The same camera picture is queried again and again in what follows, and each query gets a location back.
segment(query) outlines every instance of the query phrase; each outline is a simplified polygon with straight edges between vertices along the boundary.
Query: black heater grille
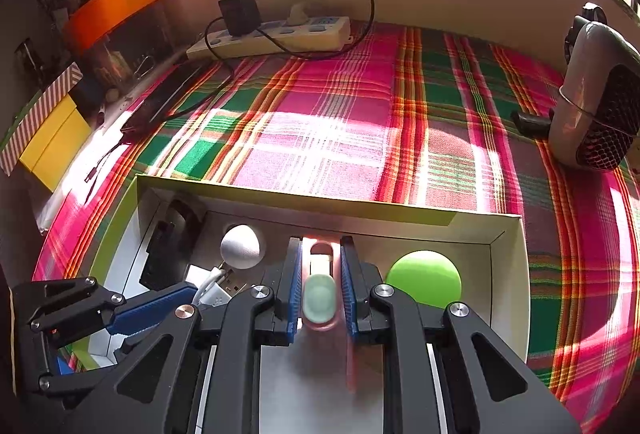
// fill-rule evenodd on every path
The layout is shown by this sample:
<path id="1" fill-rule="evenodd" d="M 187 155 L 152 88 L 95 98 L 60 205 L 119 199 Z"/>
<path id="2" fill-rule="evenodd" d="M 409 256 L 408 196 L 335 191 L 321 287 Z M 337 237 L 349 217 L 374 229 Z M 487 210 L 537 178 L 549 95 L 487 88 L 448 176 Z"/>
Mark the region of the black heater grille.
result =
<path id="1" fill-rule="evenodd" d="M 626 66 L 609 72 L 596 119 L 636 136 L 640 129 L 640 78 Z M 634 139 L 620 131 L 592 122 L 575 153 L 579 165 L 598 170 L 614 170 Z"/>

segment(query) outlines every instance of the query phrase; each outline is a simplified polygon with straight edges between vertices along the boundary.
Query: striped gift box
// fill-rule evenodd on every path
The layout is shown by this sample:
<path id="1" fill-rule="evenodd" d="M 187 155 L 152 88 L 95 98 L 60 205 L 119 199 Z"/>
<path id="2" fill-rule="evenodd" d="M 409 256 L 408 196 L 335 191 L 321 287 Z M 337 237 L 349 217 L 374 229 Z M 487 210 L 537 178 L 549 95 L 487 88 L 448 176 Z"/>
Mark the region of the striped gift box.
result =
<path id="1" fill-rule="evenodd" d="M 74 62 L 44 91 L 20 121 L 4 149 L 0 152 L 0 167 L 7 176 L 13 172 L 20 155 L 53 111 L 53 108 L 69 93 L 73 86 L 78 84 L 80 79 L 82 79 L 82 72 Z"/>

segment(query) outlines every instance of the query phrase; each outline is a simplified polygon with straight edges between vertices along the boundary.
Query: space heater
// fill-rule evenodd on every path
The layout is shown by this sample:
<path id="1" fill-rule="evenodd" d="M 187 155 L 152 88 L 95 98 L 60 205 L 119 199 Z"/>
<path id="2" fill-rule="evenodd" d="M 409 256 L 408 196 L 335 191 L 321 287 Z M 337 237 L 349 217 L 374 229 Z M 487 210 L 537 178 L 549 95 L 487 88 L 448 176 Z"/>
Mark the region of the space heater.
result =
<path id="1" fill-rule="evenodd" d="M 640 130 L 640 55 L 591 4 L 564 45 L 568 68 L 555 109 L 548 119 L 514 111 L 514 124 L 527 137 L 548 138 L 565 165 L 613 170 Z"/>

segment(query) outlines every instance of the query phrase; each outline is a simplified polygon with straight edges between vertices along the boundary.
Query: white ball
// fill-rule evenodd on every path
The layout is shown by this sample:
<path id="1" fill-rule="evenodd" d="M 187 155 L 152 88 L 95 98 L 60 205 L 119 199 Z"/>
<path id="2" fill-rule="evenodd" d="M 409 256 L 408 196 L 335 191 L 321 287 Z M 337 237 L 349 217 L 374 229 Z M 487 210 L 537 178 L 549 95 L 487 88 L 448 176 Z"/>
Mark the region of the white ball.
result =
<path id="1" fill-rule="evenodd" d="M 231 268 L 253 268 L 264 257 L 264 238 L 259 230 L 249 225 L 238 225 L 229 230 L 220 243 L 220 255 Z"/>

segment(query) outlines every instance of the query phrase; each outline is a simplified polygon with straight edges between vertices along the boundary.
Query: orange basket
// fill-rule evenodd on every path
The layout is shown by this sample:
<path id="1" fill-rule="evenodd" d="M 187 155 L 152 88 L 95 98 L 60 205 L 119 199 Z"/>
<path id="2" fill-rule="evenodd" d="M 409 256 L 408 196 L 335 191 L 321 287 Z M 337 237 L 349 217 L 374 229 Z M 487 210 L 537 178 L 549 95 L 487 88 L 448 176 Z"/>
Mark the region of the orange basket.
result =
<path id="1" fill-rule="evenodd" d="M 120 23 L 158 0 L 89 0 L 69 18 L 64 34 L 78 55 Z"/>

